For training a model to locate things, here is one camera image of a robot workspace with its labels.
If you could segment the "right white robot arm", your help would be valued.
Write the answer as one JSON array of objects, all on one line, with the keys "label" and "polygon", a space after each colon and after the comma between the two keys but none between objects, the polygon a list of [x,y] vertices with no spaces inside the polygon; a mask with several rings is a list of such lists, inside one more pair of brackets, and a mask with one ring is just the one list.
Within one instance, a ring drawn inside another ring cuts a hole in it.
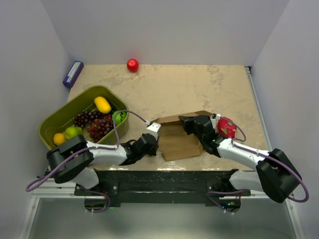
[{"label": "right white robot arm", "polygon": [[218,123],[224,118],[220,114],[178,117],[184,131],[193,134],[203,149],[219,158],[230,159],[251,169],[250,172],[235,171],[222,183],[222,190],[232,196],[241,190],[264,192],[270,199],[282,203],[293,191],[302,186],[306,202],[309,192],[301,175],[282,150],[259,150],[242,145],[245,139],[230,138],[218,133]]}]

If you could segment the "brown cardboard box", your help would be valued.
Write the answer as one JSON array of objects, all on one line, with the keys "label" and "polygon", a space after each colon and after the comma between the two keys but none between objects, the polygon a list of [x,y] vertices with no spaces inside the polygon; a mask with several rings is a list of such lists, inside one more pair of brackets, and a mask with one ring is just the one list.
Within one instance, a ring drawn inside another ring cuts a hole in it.
[{"label": "brown cardboard box", "polygon": [[179,120],[179,115],[161,117],[152,122],[159,123],[159,147],[165,161],[174,161],[201,155],[203,147],[193,135],[188,135]]}]

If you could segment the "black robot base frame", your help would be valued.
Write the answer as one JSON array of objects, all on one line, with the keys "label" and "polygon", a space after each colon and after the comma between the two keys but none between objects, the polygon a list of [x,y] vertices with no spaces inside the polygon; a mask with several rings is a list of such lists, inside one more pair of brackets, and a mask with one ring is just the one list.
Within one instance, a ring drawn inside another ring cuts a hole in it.
[{"label": "black robot base frame", "polygon": [[90,192],[73,186],[73,195],[84,197],[86,209],[101,209],[106,194],[110,207],[137,204],[220,204],[232,213],[241,207],[241,198],[250,191],[236,193],[227,180],[235,171],[99,171],[100,184]]}]

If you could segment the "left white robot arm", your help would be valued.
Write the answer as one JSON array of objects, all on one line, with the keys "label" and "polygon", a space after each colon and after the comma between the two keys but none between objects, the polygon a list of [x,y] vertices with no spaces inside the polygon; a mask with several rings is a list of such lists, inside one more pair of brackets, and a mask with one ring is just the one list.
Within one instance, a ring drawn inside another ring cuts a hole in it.
[{"label": "left white robot arm", "polygon": [[103,191],[103,183],[90,164],[108,163],[132,165],[144,156],[155,156],[158,149],[157,133],[144,133],[133,143],[101,145],[86,141],[79,135],[50,150],[46,157],[57,184],[73,181],[86,188],[91,195]]}]

